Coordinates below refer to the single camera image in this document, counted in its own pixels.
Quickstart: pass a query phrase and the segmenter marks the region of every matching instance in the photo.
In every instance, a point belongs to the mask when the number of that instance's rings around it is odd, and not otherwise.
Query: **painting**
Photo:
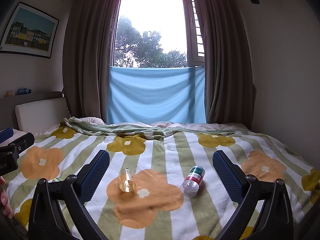
[[[0,44],[0,53],[51,58],[59,20],[20,2]]]

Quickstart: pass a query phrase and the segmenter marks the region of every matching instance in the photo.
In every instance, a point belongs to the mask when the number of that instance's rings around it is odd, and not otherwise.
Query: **plastic bottle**
[[[119,173],[119,187],[124,192],[133,192],[136,183],[133,179],[133,172],[129,169],[123,169]]]
[[[199,190],[204,174],[204,168],[199,165],[193,166],[180,187],[182,193],[187,193],[189,197],[194,197]]]
[[[26,95],[26,94],[31,94],[31,89],[19,88],[19,89],[17,90],[17,96],[19,96],[19,95]]]

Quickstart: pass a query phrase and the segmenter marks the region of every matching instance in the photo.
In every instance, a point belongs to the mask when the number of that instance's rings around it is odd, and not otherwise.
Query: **brown curtain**
[[[63,45],[63,86],[75,117],[107,121],[110,53],[120,0],[74,0]]]
[[[207,123],[243,123],[253,113],[249,46],[234,0],[195,0],[205,53]]]

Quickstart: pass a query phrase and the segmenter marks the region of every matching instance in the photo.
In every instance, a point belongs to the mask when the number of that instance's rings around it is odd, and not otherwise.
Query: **curtain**
[[[108,124],[205,123],[204,67],[110,68]]]
[[[249,46],[234,0],[195,0],[205,53],[204,106],[208,123],[243,123],[253,114]]]
[[[75,117],[107,121],[110,53],[120,0],[74,0],[63,45],[63,86]]]

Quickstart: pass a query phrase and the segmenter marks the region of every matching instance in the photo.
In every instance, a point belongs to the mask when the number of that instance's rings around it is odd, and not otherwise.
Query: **small figurine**
[[[4,97],[12,97],[13,91],[7,91]]]

